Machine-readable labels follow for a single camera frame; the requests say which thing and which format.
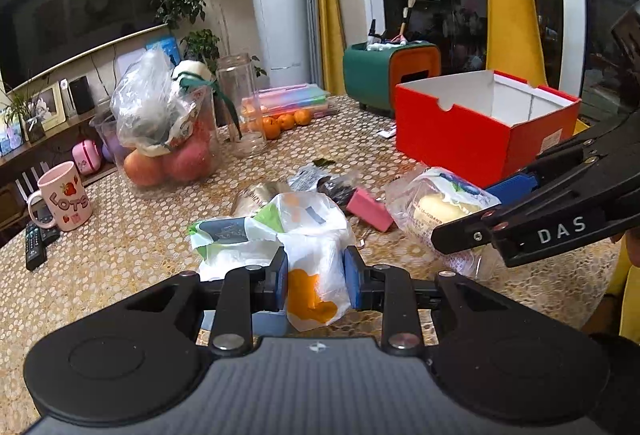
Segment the pink case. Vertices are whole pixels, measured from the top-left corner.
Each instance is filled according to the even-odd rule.
[[[394,219],[389,215],[385,205],[375,200],[372,195],[363,188],[356,189],[356,192],[347,204],[347,211],[360,217],[383,233],[394,223]]]
[[[100,170],[102,155],[95,142],[91,139],[84,139],[84,141],[76,144],[72,154],[78,171],[82,175],[89,175]]]

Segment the green ribbon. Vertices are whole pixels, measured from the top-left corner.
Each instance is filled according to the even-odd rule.
[[[183,72],[180,73],[180,75],[184,75],[184,77],[180,79],[180,88],[185,89],[184,93],[190,92],[189,89],[201,87],[203,85],[211,87],[213,97],[219,96],[224,102],[226,109],[231,115],[231,119],[233,120],[234,125],[236,125],[236,128],[238,129],[240,139],[242,139],[242,131],[240,130],[240,119],[238,118],[238,113],[236,112],[236,105],[234,105],[232,101],[228,97],[226,97],[224,92],[220,90],[218,80],[206,81],[201,76],[198,76],[197,74],[193,74],[191,72]]]

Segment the black speaker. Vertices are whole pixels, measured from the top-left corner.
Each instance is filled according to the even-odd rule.
[[[84,114],[92,108],[95,108],[94,100],[91,97],[91,89],[89,88],[89,82],[86,80],[86,76],[69,81],[69,90],[71,91],[71,97],[74,101],[78,114]]]

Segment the mug handle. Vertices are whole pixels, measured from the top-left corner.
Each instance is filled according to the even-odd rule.
[[[31,195],[29,195],[29,198],[27,199],[27,209],[29,210],[29,216],[31,217],[31,220],[33,221],[33,223],[36,224],[38,227],[41,227],[42,229],[51,229],[54,225],[56,225],[56,219],[53,218],[53,214],[51,214],[51,220],[46,224],[44,222],[40,222],[33,215],[33,210],[31,209],[31,203],[33,203],[33,201],[36,200],[36,198],[38,197],[42,199],[42,191],[40,190],[34,191]]]

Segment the clear glass cup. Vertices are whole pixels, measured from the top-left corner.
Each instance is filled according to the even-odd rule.
[[[255,70],[248,54],[225,56],[218,60],[216,70],[222,92],[236,107],[240,130],[225,106],[225,120],[236,157],[249,157],[267,145],[262,129],[262,109],[255,88]]]

